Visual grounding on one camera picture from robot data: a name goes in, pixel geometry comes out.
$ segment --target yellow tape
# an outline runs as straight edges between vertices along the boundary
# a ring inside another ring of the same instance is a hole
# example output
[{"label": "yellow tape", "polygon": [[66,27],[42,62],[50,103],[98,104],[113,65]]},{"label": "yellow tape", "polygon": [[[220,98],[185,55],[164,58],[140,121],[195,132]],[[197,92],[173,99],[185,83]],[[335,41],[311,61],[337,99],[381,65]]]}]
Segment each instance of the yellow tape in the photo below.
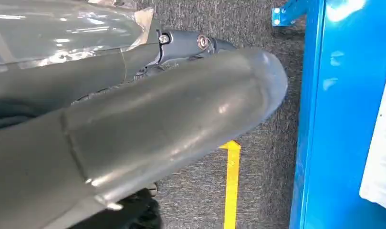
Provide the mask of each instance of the yellow tape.
[{"label": "yellow tape", "polygon": [[228,150],[224,229],[235,229],[236,203],[238,199],[240,145],[235,141],[230,141],[225,145],[220,146],[219,148]]}]

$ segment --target bolt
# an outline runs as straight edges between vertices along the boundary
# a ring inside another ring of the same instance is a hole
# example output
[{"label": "bolt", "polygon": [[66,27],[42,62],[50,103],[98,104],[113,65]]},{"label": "bolt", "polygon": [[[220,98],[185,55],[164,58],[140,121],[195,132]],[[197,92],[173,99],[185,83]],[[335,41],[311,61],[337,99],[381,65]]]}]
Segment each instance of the bolt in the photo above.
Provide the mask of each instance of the bolt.
[{"label": "bolt", "polygon": [[197,38],[198,47],[202,50],[206,50],[208,48],[208,38],[204,35],[199,35]]},{"label": "bolt", "polygon": [[159,36],[159,43],[166,44],[169,43],[170,37],[167,34],[162,34]]}]

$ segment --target blue frame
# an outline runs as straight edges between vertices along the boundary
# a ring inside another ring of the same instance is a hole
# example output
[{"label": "blue frame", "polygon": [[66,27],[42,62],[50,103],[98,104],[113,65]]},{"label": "blue frame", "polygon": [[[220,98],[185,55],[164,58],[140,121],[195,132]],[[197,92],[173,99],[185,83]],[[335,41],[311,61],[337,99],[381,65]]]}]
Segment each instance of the blue frame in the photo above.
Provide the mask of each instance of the blue frame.
[{"label": "blue frame", "polygon": [[274,26],[307,13],[290,228],[386,229],[386,209],[358,194],[386,81],[386,0],[292,0],[276,12]]}]

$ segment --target clear plastic film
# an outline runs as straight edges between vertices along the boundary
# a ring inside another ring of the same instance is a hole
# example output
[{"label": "clear plastic film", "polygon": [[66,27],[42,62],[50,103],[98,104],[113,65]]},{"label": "clear plastic film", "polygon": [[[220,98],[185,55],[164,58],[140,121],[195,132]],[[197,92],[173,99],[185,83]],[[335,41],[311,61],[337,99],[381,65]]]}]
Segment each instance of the clear plastic film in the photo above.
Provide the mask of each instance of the clear plastic film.
[{"label": "clear plastic film", "polygon": [[147,43],[154,11],[82,1],[0,0],[0,72],[124,52]]}]

